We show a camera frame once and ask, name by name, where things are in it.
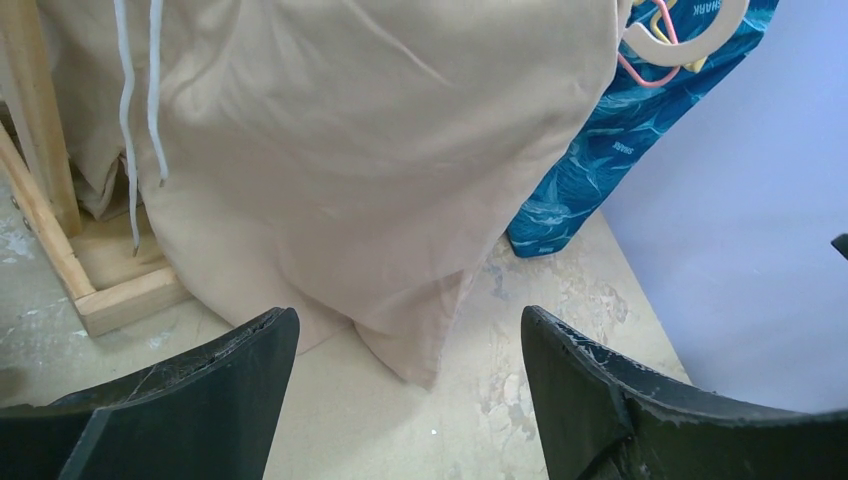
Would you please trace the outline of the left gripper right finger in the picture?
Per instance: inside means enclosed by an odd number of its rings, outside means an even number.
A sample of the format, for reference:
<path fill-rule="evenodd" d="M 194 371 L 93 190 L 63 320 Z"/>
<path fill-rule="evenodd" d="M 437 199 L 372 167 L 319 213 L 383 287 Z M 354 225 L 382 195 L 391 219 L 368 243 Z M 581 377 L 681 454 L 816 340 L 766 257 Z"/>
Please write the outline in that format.
<path fill-rule="evenodd" d="M 552 479 L 843 479 L 847 414 L 806 414 L 682 383 L 538 306 L 521 344 Z"/>

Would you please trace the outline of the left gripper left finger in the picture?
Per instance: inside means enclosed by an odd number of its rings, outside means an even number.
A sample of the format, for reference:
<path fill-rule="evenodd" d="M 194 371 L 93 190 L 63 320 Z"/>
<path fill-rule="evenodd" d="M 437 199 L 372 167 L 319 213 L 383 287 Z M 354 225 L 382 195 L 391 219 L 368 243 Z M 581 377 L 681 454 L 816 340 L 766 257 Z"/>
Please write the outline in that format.
<path fill-rule="evenodd" d="M 259 479 L 296 356 L 273 308 L 182 354 L 45 406 L 1 412 L 5 479 Z"/>

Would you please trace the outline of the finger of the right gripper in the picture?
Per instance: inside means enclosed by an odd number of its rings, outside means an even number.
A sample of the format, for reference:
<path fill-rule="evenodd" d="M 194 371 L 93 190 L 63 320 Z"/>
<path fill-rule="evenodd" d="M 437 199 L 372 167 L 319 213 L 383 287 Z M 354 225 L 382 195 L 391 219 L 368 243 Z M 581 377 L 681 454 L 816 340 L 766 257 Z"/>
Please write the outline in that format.
<path fill-rule="evenodd" d="M 831 242 L 831 246 L 845 259 L 848 259 L 848 234 L 842 233 L 836 236 Z"/>

